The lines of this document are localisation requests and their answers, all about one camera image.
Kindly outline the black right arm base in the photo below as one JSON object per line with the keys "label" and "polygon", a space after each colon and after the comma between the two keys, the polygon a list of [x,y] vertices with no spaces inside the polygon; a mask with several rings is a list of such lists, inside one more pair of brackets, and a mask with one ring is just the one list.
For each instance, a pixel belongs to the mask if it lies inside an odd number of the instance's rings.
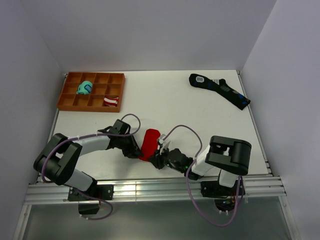
{"label": "black right arm base", "polygon": [[201,195],[206,198],[227,198],[235,196],[237,192],[238,180],[235,181],[233,187],[219,185],[217,180],[201,181]]}

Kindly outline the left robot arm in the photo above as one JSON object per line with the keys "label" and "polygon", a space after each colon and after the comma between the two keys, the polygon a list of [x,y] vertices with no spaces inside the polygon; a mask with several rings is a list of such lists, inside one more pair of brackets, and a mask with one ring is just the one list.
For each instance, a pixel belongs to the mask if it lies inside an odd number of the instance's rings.
{"label": "left robot arm", "polygon": [[118,119],[112,126],[89,135],[69,138],[57,133],[36,158],[33,168],[41,174],[45,182],[76,188],[82,197],[91,200],[98,193],[96,180],[76,169],[79,158],[114,148],[120,149],[122,154],[130,159],[142,157],[143,153],[130,130],[128,123]]}

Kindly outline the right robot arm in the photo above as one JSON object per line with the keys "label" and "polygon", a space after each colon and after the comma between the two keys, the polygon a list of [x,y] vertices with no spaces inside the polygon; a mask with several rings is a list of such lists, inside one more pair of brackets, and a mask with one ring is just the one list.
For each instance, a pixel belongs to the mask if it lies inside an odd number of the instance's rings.
{"label": "right robot arm", "polygon": [[193,159],[178,148],[170,150],[170,142],[163,138],[158,139],[157,150],[147,159],[155,168],[169,167],[195,181],[218,169],[216,189],[222,195],[229,194],[238,177],[249,172],[252,145],[245,140],[214,135],[204,151]]}

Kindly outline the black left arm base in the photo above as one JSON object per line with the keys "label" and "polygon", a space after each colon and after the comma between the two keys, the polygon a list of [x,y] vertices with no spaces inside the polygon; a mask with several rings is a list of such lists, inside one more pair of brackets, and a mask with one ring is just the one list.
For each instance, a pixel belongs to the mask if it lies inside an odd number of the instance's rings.
{"label": "black left arm base", "polygon": [[93,198],[98,200],[112,200],[114,193],[114,185],[113,184],[98,184],[87,191],[83,192],[85,195],[83,196],[79,194],[76,190],[70,189],[67,200],[69,202],[83,202],[83,201],[94,201]]}

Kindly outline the red Santa sock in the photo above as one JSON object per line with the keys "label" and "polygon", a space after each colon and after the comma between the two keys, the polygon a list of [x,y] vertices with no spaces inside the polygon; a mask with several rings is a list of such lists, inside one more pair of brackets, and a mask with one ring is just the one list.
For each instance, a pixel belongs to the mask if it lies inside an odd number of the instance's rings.
{"label": "red Santa sock", "polygon": [[158,149],[158,138],[161,136],[157,129],[149,128],[146,130],[143,143],[141,146],[141,152],[143,156],[139,159],[145,162],[149,161],[149,158],[154,155],[155,151]]}

